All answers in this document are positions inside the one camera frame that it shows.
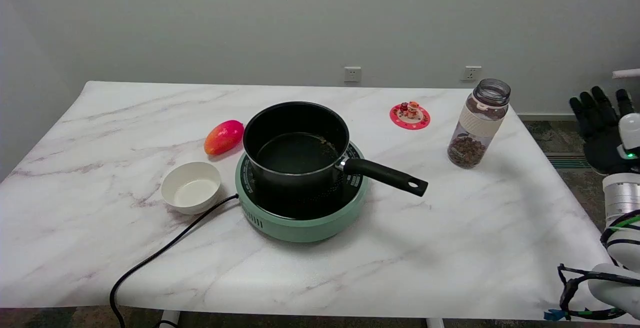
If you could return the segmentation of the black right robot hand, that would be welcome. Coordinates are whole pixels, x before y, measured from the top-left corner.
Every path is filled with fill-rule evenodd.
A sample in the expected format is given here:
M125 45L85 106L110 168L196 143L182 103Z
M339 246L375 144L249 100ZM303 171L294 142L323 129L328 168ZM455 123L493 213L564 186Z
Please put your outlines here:
M621 118L635 113L626 89L615 92L617 109L599 86L581 92L569 100L583 139L583 152L589 165L600 175L639 173L639 148L623 147L618 124Z

